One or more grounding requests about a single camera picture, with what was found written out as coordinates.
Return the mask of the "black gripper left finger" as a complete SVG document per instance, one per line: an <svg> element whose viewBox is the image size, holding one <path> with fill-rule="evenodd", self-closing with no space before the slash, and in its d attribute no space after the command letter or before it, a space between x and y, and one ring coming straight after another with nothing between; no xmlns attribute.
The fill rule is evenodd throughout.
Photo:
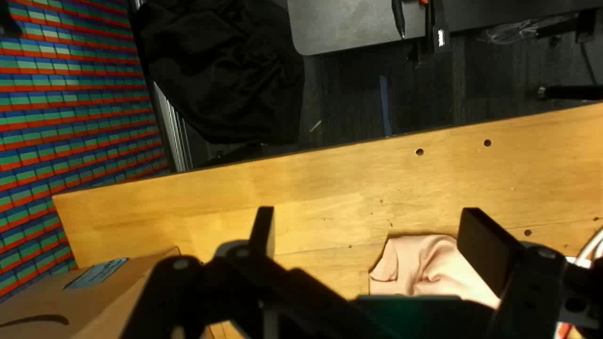
<svg viewBox="0 0 603 339"><path fill-rule="evenodd" d="M259 208L255 212L248 244L261 255L272 255L272 208Z"/></svg>

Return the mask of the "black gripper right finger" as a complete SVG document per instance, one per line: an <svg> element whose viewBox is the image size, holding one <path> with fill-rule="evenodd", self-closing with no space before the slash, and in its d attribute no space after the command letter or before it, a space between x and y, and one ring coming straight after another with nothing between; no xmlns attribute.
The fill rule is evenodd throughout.
<svg viewBox="0 0 603 339"><path fill-rule="evenodd" d="M500 296L523 247L478 208L459 217L457 249L495 296Z"/></svg>

